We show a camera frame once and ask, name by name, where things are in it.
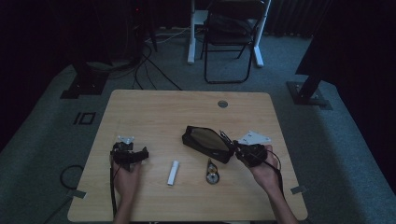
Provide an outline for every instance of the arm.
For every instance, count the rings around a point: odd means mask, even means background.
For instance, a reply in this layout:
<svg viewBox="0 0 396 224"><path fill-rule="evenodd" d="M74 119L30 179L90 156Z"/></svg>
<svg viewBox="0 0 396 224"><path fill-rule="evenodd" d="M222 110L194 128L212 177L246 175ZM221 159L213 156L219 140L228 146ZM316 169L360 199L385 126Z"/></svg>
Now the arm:
<svg viewBox="0 0 396 224"><path fill-rule="evenodd" d="M265 146L269 151L272 151L272 146ZM277 168L277 161L271 153L268 153L266 160ZM298 223L297 218L291 212L289 205L283 198L282 192L280 191L277 175L274 170L267 164L262 163L258 166L249 168L253 174L256 182L265 190L268 194L268 198L271 203L271 207L274 211L276 221L279 224L282 223Z"/></svg>
<svg viewBox="0 0 396 224"><path fill-rule="evenodd" d="M120 195L120 204L113 223L129 223L132 214L134 196L139 184L141 163L137 163L132 172L128 172L127 170L120 168L115 162L113 167L113 175L115 176L114 187Z"/></svg>

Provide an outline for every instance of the black chair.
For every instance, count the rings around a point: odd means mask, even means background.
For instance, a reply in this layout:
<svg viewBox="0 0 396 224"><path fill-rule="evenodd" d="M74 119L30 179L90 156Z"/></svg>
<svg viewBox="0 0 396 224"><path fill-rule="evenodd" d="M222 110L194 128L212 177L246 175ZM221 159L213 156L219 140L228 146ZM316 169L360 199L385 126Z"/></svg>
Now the black chair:
<svg viewBox="0 0 396 224"><path fill-rule="evenodd" d="M259 22L264 18L267 9L262 0L214 0L208 7L205 21L205 37L201 59L205 53L205 81L210 84L242 83L250 74L253 47ZM208 46L221 46L209 49ZM230 49L238 46L241 49ZM238 56L249 46L247 74L237 80L209 80L207 78L207 53L213 51L239 51Z"/></svg>

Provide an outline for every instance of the wooden tabletop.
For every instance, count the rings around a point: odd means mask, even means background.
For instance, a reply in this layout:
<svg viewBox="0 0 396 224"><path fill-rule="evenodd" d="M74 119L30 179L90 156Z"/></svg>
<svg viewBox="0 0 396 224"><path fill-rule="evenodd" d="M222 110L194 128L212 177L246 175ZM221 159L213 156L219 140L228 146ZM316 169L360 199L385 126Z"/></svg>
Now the wooden tabletop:
<svg viewBox="0 0 396 224"><path fill-rule="evenodd" d="M225 101L228 106L219 107ZM110 221L112 203L109 153L118 136L133 136L134 150L147 147L132 221L275 220L268 197L235 156L218 166L220 181L205 181L208 157L182 144L188 125L224 131L237 140L248 131L269 136L282 164L285 197L294 215L307 217L289 152L271 97L262 92L113 91L74 198L71 221ZM167 185L173 161L179 161L174 186Z"/></svg>

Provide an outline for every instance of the hand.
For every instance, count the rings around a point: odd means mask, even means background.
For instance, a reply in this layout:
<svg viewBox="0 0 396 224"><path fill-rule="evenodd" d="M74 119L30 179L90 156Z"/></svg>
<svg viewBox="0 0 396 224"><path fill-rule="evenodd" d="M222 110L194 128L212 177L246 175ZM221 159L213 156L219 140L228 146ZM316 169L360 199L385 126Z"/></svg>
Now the hand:
<svg viewBox="0 0 396 224"><path fill-rule="evenodd" d="M139 185L141 165L141 162L138 162L132 172L129 172L113 162L114 187L122 203L132 203Z"/></svg>
<svg viewBox="0 0 396 224"><path fill-rule="evenodd" d="M265 146L265 149L271 152L273 151L271 145ZM265 161L277 168L277 160L271 152L268 152L268 156ZM265 190L265 192L270 193L274 190L279 190L277 174L272 167L262 163L258 166L249 168L249 170L253 174L256 182Z"/></svg>

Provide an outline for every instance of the white tube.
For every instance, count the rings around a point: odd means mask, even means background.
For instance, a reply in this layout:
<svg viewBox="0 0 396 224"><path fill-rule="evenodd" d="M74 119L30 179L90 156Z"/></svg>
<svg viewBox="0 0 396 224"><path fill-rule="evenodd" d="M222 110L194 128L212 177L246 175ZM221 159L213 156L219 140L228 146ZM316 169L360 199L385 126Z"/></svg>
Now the white tube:
<svg viewBox="0 0 396 224"><path fill-rule="evenodd" d="M168 178L168 185L169 186L173 186L174 182L175 182L175 177L176 177L176 173L177 173L177 169L178 169L178 161L174 161L172 164L172 169L171 169L171 173L169 174L169 178Z"/></svg>

